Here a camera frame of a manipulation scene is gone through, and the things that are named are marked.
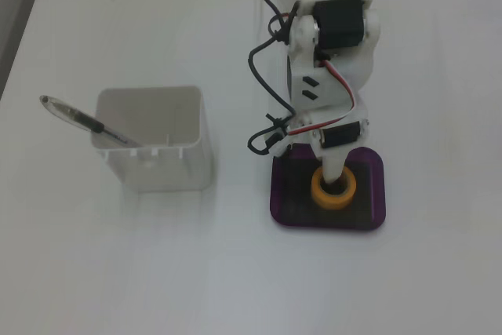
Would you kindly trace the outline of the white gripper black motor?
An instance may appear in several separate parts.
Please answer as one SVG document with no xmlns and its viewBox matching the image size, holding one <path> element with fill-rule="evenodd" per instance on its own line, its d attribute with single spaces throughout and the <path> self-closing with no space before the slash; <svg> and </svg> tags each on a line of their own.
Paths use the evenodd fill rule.
<svg viewBox="0 0 502 335">
<path fill-rule="evenodd" d="M 300 111 L 287 123 L 291 154 L 315 155 L 327 184 L 338 180 L 351 150 L 364 144 L 369 128 L 366 108 Z"/>
</svg>

